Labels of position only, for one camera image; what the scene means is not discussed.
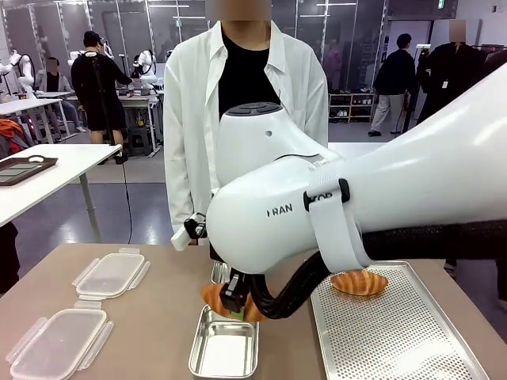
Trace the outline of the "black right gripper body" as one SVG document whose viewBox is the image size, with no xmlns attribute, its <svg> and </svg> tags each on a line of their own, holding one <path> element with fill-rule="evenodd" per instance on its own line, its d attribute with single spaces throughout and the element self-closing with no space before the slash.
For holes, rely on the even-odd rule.
<svg viewBox="0 0 507 380">
<path fill-rule="evenodd" d="M 229 294 L 248 294 L 250 291 L 250 277 L 237 270 L 231 270 L 227 292 Z"/>
</svg>

